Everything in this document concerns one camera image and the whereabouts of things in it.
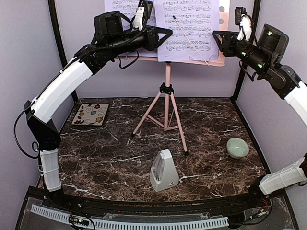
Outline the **purple sheet music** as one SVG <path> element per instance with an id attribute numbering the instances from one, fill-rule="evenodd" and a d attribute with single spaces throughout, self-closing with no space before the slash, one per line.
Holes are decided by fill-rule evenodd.
<path id="1" fill-rule="evenodd" d="M 156 25 L 173 32 L 158 48 L 158 61 L 216 61 L 219 7 L 218 0 L 156 0 Z"/>
<path id="2" fill-rule="evenodd" d="M 137 7 L 139 4 L 139 0 L 104 0 L 104 9 L 105 12 L 112 12 L 112 11 L 120 11 L 126 17 L 128 17 L 131 21 L 133 16 L 135 16 Z M 123 30 L 128 30 L 130 28 L 129 23 L 122 19 Z M 155 10 L 154 7 L 151 12 L 151 16 L 147 21 L 147 25 L 156 26 L 156 18 L 155 18 Z M 154 51 L 147 51 L 145 49 L 138 49 L 140 57 L 153 57 L 157 58 L 157 50 Z M 137 53 L 129 53 L 120 55 L 122 57 L 136 57 Z"/>

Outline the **pink music stand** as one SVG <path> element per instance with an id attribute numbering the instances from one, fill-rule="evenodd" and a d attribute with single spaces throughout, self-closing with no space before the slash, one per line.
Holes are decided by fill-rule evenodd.
<path id="1" fill-rule="evenodd" d="M 228 21 L 229 21 L 229 9 L 230 9 L 230 1 L 228 0 L 219 0 L 220 2 L 220 19 L 219 19 L 219 29 L 218 30 L 227 30 L 228 29 Z M 140 57 L 141 60 L 148 60 L 148 61 L 158 61 L 158 57 Z M 154 98 L 153 102 L 147 109 L 146 113 L 143 115 L 141 121 L 134 129 L 132 136 L 135 136 L 137 131 L 141 128 L 141 125 L 145 121 L 145 119 L 149 118 L 159 126 L 161 126 L 164 131 L 169 131 L 173 129 L 178 129 L 181 137 L 181 141 L 183 144 L 183 149 L 185 155 L 188 155 L 188 148 L 186 145 L 186 141 L 184 138 L 184 132 L 181 125 L 181 121 L 179 118 L 179 113 L 175 101 L 174 90 L 171 85 L 171 63 L 188 63 L 188 64 L 197 64 L 197 65 L 207 65 L 213 67 L 223 67 L 225 65 L 225 57 L 219 51 L 218 59 L 216 61 L 165 61 L 165 82 L 160 86 L 159 93 Z M 149 115 L 150 111 L 153 109 L 155 104 L 157 103 L 160 96 L 165 95 L 165 111 L 164 111 L 164 122 L 161 123 L 152 116 Z"/>

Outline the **white metronome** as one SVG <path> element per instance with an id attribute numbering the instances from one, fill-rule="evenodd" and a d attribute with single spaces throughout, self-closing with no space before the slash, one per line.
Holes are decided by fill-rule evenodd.
<path id="1" fill-rule="evenodd" d="M 149 175 L 151 185 L 156 192 L 169 189 L 178 184 L 179 175 L 169 149 L 158 152 Z"/>

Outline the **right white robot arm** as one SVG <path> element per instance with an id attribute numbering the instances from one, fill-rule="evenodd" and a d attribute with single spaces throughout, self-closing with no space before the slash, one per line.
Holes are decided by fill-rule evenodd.
<path id="1" fill-rule="evenodd" d="M 238 38 L 238 32 L 213 31 L 219 50 L 225 57 L 238 57 L 255 70 L 258 80 L 266 80 L 278 96 L 285 100 L 307 122 L 307 86 L 298 74 L 280 63 L 289 43 L 289 37 L 275 27 L 265 24 L 257 45 Z M 263 197 L 277 190 L 307 182 L 307 157 L 255 180 L 245 196 L 245 204 L 255 208 Z"/>

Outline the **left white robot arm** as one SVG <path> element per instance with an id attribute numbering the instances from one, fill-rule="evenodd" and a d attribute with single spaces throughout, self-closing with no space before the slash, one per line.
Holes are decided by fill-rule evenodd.
<path id="1" fill-rule="evenodd" d="M 23 114 L 34 135 L 44 185 L 51 192 L 49 201 L 63 209 L 68 199 L 60 191 L 58 150 L 61 142 L 52 117 L 69 95 L 107 62 L 126 52 L 157 49 L 172 34 L 172 30 L 147 25 L 149 11 L 139 7 L 133 20 L 120 11 L 94 17 L 95 34 L 90 44 L 83 46 L 68 64 L 45 86 L 40 94 L 24 105 Z"/>

